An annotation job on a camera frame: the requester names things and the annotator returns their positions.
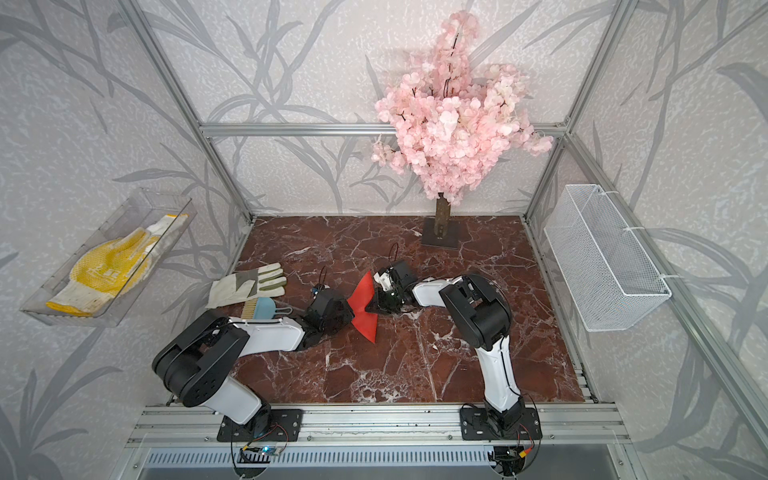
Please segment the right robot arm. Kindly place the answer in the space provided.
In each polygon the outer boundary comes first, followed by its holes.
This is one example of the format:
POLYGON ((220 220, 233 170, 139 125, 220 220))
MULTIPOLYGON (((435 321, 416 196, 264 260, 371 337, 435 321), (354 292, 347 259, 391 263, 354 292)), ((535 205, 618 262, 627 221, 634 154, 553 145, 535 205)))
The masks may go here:
POLYGON ((375 313, 446 309, 463 340, 476 350, 488 418, 504 428, 522 416, 525 404, 510 359, 513 314, 494 282, 476 273, 420 280, 401 260, 375 273, 373 286, 369 306, 375 313))

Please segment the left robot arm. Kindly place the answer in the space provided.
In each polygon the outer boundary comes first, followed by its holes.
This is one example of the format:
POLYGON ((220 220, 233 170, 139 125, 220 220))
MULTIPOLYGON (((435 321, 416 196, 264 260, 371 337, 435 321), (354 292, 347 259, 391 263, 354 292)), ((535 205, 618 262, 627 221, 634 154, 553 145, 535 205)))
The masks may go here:
POLYGON ((152 369, 186 407, 204 406, 238 425, 264 423, 269 418, 268 404, 231 375, 239 359, 306 350, 354 317, 347 299, 334 289, 320 291, 296 318, 247 320, 208 310, 156 355, 152 369))

